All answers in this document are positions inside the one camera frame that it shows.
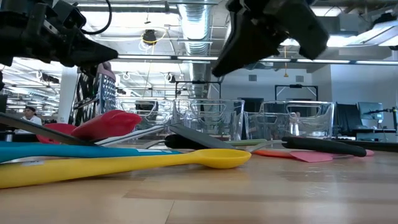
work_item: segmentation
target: spatula handle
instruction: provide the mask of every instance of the spatula handle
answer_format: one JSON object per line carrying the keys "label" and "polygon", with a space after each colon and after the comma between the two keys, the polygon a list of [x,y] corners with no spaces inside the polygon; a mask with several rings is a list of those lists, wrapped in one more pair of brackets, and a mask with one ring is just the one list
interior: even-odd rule
{"label": "spatula handle", "polygon": [[366,150],[359,146],[350,146],[348,144],[328,141],[315,138],[300,138],[300,137],[283,137],[282,145],[288,149],[304,149],[318,152],[327,152],[333,154],[346,154],[358,157],[366,156]]}
{"label": "spatula handle", "polygon": [[0,189],[195,162],[191,154],[0,164]]}

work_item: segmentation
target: black cable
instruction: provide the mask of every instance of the black cable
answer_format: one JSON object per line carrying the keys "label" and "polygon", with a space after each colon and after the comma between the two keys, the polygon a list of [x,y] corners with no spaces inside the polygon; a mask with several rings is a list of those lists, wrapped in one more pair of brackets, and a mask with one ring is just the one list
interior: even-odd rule
{"label": "black cable", "polygon": [[326,12],[323,16],[326,16],[326,15],[327,15],[332,9],[334,9],[334,8],[340,9],[341,13],[344,14],[344,11],[343,11],[339,6],[333,6],[333,7],[331,7],[329,10],[327,10],[327,12]]}
{"label": "black cable", "polygon": [[102,29],[97,30],[97,31],[93,31],[93,32],[89,32],[89,31],[87,31],[87,30],[83,30],[83,29],[82,29],[82,30],[81,30],[82,33],[88,34],[88,35],[102,34],[103,32],[105,32],[105,31],[109,28],[109,26],[111,25],[111,22],[112,22],[112,6],[111,6],[111,3],[110,3],[109,0],[105,0],[105,1],[106,1],[106,3],[108,4],[108,10],[109,10],[108,23],[107,23]]}

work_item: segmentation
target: red silicone spatula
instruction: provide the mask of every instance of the red silicone spatula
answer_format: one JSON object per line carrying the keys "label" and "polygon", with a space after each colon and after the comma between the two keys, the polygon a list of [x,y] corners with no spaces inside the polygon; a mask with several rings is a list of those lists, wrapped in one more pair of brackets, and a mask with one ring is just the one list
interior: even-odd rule
{"label": "red silicone spatula", "polygon": [[267,157],[295,159],[294,156],[290,155],[290,152],[280,152],[280,151],[272,151],[272,150],[257,150],[252,153],[260,155],[260,156],[267,156]]}
{"label": "red silicone spatula", "polygon": [[[56,130],[62,132],[63,134],[69,134],[69,135],[71,135],[72,131],[76,128],[76,126],[72,124],[58,124],[58,123],[45,124],[44,126],[46,128],[50,128],[52,130]],[[58,141],[41,136],[39,134],[37,134],[36,137],[41,143],[44,144],[60,144],[60,142]]]}
{"label": "red silicone spatula", "polygon": [[141,120],[134,113],[112,110],[75,128],[72,136],[87,141],[123,136],[129,134]]}

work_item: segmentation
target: spoon bowl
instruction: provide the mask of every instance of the spoon bowl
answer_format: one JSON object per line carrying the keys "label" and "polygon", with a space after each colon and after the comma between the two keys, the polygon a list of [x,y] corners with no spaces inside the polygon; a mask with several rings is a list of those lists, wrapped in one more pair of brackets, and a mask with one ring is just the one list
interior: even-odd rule
{"label": "spoon bowl", "polygon": [[215,169],[230,169],[247,162],[251,153],[235,149],[202,149],[192,152],[193,155],[201,157],[200,164]]}

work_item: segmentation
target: computer monitor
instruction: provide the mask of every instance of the computer monitor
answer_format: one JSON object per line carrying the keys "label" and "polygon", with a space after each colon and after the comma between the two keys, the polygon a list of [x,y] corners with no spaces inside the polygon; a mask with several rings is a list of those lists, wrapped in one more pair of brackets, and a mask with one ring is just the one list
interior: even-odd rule
{"label": "computer monitor", "polygon": [[359,112],[361,113],[361,119],[376,119],[383,120],[383,112],[369,113],[371,111],[383,110],[382,103],[370,103],[370,102],[358,102]]}

